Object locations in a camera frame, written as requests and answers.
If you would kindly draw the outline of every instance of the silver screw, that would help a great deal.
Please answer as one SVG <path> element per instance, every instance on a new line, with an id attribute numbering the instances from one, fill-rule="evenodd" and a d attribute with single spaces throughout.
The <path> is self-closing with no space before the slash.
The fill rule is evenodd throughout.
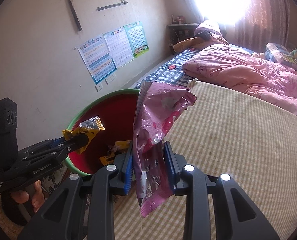
<path id="1" fill-rule="evenodd" d="M 106 169 L 108 171 L 115 171 L 116 170 L 116 166 L 114 164 L 110 164 L 106 166 Z"/>
<path id="2" fill-rule="evenodd" d="M 184 169 L 185 169 L 186 171 L 194 171 L 194 167 L 193 167 L 192 165 L 185 165 L 185 166 L 184 166 Z"/>
<path id="3" fill-rule="evenodd" d="M 231 176 L 229 174 L 222 174 L 221 175 L 221 179 L 222 180 L 225 180 L 225 181 L 228 181 L 231 179 Z"/>
<path id="4" fill-rule="evenodd" d="M 71 175 L 69 176 L 69 179 L 70 179 L 70 180 L 77 180 L 78 178 L 79 178 L 79 175 L 76 174 L 76 173 L 73 173 L 73 174 L 71 174 Z"/>

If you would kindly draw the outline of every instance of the pink comforter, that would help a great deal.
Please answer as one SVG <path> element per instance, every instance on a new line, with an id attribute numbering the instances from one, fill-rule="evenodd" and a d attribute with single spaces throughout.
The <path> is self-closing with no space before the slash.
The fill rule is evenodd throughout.
<path id="1" fill-rule="evenodd" d="M 182 65 L 201 81 L 254 96 L 297 115 L 297 71 L 251 56 L 243 49 L 215 44 Z"/>

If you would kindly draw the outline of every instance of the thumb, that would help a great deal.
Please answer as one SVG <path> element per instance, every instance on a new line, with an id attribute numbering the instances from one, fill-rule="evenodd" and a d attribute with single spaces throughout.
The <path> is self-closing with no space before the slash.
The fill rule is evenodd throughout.
<path id="1" fill-rule="evenodd" d="M 23 190 L 11 192 L 10 196 L 18 204 L 23 204 L 29 200 L 29 194 Z"/>

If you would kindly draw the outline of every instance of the sleeve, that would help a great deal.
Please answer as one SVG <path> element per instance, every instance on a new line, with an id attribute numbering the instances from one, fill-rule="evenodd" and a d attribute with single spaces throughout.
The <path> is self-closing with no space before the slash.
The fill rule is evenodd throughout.
<path id="1" fill-rule="evenodd" d="M 0 195 L 0 227 L 11 240 L 16 240 L 23 226 L 13 223 L 3 212 Z"/>

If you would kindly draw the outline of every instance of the beige gingham tablecloth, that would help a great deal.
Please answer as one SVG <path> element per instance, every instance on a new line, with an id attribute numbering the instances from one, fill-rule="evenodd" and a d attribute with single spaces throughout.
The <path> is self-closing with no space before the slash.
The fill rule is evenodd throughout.
<path id="1" fill-rule="evenodd" d="M 265 101 L 195 82 L 197 96 L 166 140 L 205 174 L 230 174 L 281 240 L 297 227 L 297 116 Z M 212 198 L 211 233 L 216 238 Z M 146 218 L 135 189 L 114 206 L 117 240 L 182 239 L 186 197 L 170 197 Z"/>

